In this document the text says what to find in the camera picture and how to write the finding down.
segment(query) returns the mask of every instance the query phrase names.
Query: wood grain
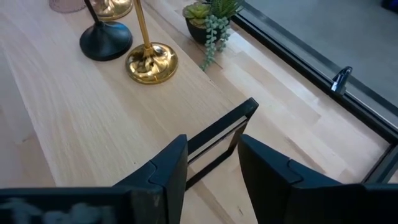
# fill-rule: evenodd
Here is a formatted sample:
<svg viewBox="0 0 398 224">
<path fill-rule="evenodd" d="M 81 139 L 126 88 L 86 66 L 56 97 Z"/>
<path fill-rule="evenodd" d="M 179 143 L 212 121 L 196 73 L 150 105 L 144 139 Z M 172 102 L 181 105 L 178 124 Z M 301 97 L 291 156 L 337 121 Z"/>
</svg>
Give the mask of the wood grain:
<svg viewBox="0 0 398 224">
<path fill-rule="evenodd" d="M 251 96 L 260 107 L 247 134 L 341 182 L 360 181 L 388 146 L 234 24 L 227 48 L 205 75 L 196 66 L 205 48 L 192 40 L 181 15 L 193 1 L 145 2 L 152 40 L 171 45 L 180 58 L 178 73 L 157 86 L 130 80 L 123 57 L 93 62 L 83 56 L 77 43 L 92 24 L 87 11 L 57 14 L 45 1 L 2 2 L 4 51 L 57 185 L 111 185 L 177 134 L 193 136 Z M 132 31 L 133 46 L 141 44 L 134 10 L 120 21 Z M 256 223 L 236 152 L 185 194 L 181 223 Z"/>
</svg>

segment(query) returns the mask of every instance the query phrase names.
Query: gold candlestick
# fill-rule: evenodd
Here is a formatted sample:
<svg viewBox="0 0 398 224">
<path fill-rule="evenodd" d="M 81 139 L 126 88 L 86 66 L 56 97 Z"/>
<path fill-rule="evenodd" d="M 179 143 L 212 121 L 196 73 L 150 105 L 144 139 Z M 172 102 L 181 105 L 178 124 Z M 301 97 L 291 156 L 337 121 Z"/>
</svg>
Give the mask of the gold candlestick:
<svg viewBox="0 0 398 224">
<path fill-rule="evenodd" d="M 144 44 L 137 46 L 126 58 L 129 76 L 142 84 L 158 84 L 171 78 L 178 65 L 175 51 L 168 45 L 149 42 L 141 1 L 134 0 Z"/>
<path fill-rule="evenodd" d="M 103 21 L 119 19 L 132 9 L 132 0 L 91 0 L 98 18 Z"/>
</svg>

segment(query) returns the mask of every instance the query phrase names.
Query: gold metal pole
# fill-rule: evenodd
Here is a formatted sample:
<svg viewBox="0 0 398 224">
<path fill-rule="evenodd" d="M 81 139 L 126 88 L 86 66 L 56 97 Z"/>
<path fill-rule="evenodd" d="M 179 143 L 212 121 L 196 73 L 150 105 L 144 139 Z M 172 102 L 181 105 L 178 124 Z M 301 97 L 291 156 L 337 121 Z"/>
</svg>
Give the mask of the gold metal pole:
<svg viewBox="0 0 398 224">
<path fill-rule="evenodd" d="M 171 78 L 178 66 L 178 57 L 168 45 L 150 42 L 141 0 L 134 0 L 144 44 L 135 47 L 126 58 L 129 76 L 142 84 L 158 84 Z"/>
<path fill-rule="evenodd" d="M 98 18 L 103 21 L 119 19 L 132 9 L 132 0 L 90 0 Z"/>
</svg>

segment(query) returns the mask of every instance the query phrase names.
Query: black candlestick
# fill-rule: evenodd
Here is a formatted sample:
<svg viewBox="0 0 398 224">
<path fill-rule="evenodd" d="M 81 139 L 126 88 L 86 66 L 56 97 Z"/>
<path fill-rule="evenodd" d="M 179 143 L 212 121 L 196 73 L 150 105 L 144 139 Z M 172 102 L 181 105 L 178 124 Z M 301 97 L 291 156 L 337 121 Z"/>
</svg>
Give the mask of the black candlestick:
<svg viewBox="0 0 398 224">
<path fill-rule="evenodd" d="M 88 58 L 97 61 L 107 61 L 122 56 L 132 44 L 129 29 L 120 22 L 100 21 L 90 0 L 84 1 L 95 23 L 81 35 L 81 51 Z"/>
</svg>

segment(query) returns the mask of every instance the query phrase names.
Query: potted plant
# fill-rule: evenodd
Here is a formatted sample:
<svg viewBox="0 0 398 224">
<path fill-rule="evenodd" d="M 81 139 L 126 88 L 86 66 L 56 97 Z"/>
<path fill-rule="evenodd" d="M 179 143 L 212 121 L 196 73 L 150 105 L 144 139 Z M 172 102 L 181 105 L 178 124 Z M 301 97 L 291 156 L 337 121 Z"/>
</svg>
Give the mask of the potted plant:
<svg viewBox="0 0 398 224">
<path fill-rule="evenodd" d="M 183 9 L 188 29 L 192 37 L 206 46 L 206 57 L 202 70 L 215 61 L 214 54 L 226 47 L 231 17 L 243 9 L 244 0 L 212 0 L 196 2 Z"/>
</svg>

